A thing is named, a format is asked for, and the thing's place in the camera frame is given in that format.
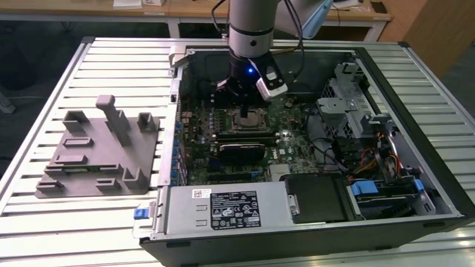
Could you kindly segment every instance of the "floor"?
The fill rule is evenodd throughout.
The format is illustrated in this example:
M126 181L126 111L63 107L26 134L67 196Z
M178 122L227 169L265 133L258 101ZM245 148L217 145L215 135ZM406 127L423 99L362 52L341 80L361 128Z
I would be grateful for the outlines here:
M187 38L218 38L211 24L186 25L182 35ZM37 82L23 90L0 89L18 110L14 114L0 112L0 177L10 160L22 145L31 125L42 111L57 82L70 63L83 36L102 37L169 37L167 25L161 23L61 23L2 22L0 46L14 43L22 50L34 70ZM471 115L475 116L475 46L470 47L442 81Z

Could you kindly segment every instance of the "aluminum table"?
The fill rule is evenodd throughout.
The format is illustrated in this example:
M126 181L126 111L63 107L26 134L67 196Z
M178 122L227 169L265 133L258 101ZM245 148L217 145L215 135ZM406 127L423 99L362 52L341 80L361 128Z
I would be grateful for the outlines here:
M186 45L225 45L217 39L86 38L0 181L0 266L161 266L142 250L139 237L151 220L138 221L134 209L157 198L165 135L159 134L151 191L146 195L38 199L42 179L69 110L103 117L98 95L114 94L127 116L151 112L161 125L167 114L170 53ZM294 41L275 41L293 46ZM423 132L467 194L475 200L475 120L410 48L397 43L307 42L309 46L367 48ZM374 93L375 101L385 110ZM433 234L390 250L255 261L229 266L473 266L475 224Z

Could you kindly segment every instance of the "table leg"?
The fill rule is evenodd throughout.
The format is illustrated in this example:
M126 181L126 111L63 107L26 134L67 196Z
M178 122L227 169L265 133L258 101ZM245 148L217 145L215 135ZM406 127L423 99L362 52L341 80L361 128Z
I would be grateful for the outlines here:
M378 42L379 36L383 33L383 29L387 21L375 21L373 27L369 30L369 33L365 37L365 42Z
M181 38L181 19L167 18L170 38Z

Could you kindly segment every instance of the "power supply label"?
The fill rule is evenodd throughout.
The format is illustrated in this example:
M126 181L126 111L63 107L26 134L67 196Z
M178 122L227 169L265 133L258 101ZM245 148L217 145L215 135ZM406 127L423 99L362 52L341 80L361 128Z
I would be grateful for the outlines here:
M257 191L214 193L210 199L214 230L261 227Z

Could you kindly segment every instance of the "blue tab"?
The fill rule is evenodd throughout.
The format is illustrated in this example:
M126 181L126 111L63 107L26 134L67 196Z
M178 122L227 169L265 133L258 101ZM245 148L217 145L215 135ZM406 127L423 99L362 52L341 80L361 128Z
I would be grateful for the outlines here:
M134 211L134 219L135 220L149 219L149 209L135 209L135 211Z
M351 185L351 191L354 191L354 195L358 196L362 194L362 191L359 190L359 187L357 184Z
M414 185L415 185L415 188L418 189L419 193L425 191L425 185L419 179L414 180Z
M374 181L358 181L351 185L354 195L378 194L378 187Z

